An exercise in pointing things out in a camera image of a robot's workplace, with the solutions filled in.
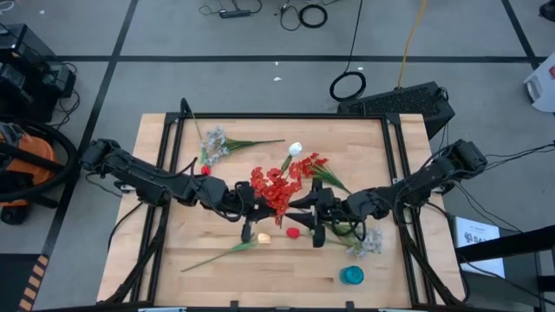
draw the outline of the white tulip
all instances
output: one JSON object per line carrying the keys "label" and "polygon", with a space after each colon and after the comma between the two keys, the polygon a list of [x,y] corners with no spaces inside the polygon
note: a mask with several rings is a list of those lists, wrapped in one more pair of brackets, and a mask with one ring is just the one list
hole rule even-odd
{"label": "white tulip", "polygon": [[299,142],[293,143],[291,144],[291,146],[289,146],[290,156],[293,156],[293,157],[298,156],[302,151],[303,151],[303,146]]}

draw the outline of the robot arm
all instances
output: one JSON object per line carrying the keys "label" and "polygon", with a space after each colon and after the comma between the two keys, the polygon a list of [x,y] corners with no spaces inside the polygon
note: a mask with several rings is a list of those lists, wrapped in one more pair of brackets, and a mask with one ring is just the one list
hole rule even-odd
{"label": "robot arm", "polygon": [[[275,214],[265,199],[255,198],[254,189],[248,182],[238,182],[230,191],[222,179],[193,175],[194,162],[181,172],[172,174],[135,158],[114,140],[92,141],[82,155],[81,163],[85,170],[101,176],[111,174],[134,186],[139,199],[150,205],[165,205],[175,198],[186,206],[200,202],[205,209],[231,222],[245,217],[241,235],[243,241],[248,241],[251,236],[252,221]],[[345,200],[335,198],[331,188],[322,188],[322,182],[314,180],[305,198],[290,203],[295,208],[314,206],[314,214],[287,213],[286,217],[314,230],[313,245],[322,247],[325,241],[324,223],[359,224],[367,216],[381,219],[387,217],[389,211],[394,211],[395,215],[404,205],[424,205],[435,187],[473,178],[484,171],[486,164],[485,157],[474,143],[459,140],[442,149],[439,157],[433,159],[429,166],[404,180],[392,186],[355,192]],[[192,169],[191,175],[184,174],[189,168]]]}

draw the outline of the blue-green container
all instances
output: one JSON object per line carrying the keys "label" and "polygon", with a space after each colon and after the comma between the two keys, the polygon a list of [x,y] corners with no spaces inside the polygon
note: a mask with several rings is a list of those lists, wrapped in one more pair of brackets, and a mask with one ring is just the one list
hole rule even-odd
{"label": "blue-green container", "polygon": [[339,279],[346,285],[358,285],[364,281],[364,272],[356,265],[349,266],[339,271]]}

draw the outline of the white paper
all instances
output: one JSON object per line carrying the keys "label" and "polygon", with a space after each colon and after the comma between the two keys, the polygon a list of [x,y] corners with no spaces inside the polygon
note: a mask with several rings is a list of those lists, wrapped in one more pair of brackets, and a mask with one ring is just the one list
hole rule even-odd
{"label": "white paper", "polygon": [[[496,239],[500,237],[500,229],[497,226],[490,224],[483,224],[481,222],[476,222],[468,220],[461,217],[455,218],[455,229],[456,229],[456,243],[457,247],[464,247],[471,244],[477,244],[483,241],[488,241],[491,239]],[[505,278],[505,267],[503,266],[503,259],[489,259],[483,261],[477,261],[471,263],[473,266],[478,267],[482,270],[495,273],[503,278]],[[466,263],[462,263],[461,268],[466,272],[474,272],[482,275],[486,275],[480,272]]]}

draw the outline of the lavender flower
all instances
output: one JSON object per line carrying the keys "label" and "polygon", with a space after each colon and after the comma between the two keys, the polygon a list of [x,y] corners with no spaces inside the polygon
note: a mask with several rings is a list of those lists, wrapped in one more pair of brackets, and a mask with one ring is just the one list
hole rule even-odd
{"label": "lavender flower", "polygon": [[[362,235],[362,228],[356,228],[356,234],[358,236]],[[356,255],[357,257],[364,257],[369,252],[375,254],[381,254],[383,249],[383,232],[375,229],[367,229],[366,237],[362,242],[356,240],[353,245],[347,249],[347,253],[350,255]]]}
{"label": "lavender flower", "polygon": [[220,158],[231,154],[232,152],[239,150],[248,146],[255,146],[260,143],[271,143],[283,140],[271,140],[271,141],[238,141],[226,138],[225,131],[220,126],[212,131],[206,132],[206,138],[208,145],[201,142],[200,148],[206,156],[204,158],[204,163],[208,166],[213,166],[219,162]]}

